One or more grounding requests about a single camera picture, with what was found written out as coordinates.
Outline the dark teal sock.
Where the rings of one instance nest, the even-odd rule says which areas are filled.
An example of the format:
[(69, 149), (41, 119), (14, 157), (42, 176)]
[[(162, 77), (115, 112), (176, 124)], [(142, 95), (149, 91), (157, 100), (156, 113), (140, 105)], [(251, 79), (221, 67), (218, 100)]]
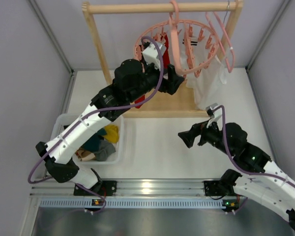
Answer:
[(104, 128), (101, 128), (98, 132), (92, 135), (82, 146), (81, 148), (90, 152), (96, 152), (99, 150), (99, 146), (102, 140), (104, 140), (104, 135), (107, 132)]

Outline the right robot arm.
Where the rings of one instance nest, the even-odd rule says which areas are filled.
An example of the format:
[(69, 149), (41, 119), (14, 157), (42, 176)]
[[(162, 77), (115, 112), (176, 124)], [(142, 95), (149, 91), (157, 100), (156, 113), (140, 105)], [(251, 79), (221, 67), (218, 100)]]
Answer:
[(295, 231), (295, 181), (271, 157), (247, 141), (247, 133), (236, 123), (219, 129), (216, 122), (194, 124), (178, 136), (188, 148), (200, 137), (199, 146), (210, 144), (229, 156), (232, 163), (220, 178), (225, 195), (245, 196), (272, 210)]

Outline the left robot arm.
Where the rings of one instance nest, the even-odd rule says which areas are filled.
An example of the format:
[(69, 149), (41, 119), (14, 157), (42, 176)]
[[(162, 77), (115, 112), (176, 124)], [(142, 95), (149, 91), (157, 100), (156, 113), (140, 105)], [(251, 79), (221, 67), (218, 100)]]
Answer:
[(39, 142), (35, 148), (51, 177), (58, 183), (71, 181), (88, 192), (98, 192), (102, 180), (92, 168), (78, 166), (73, 154), (95, 133), (133, 107), (146, 93), (174, 94), (184, 81), (182, 71), (172, 64), (159, 69), (128, 59), (114, 71), (112, 84), (91, 100), (82, 114), (57, 138)]

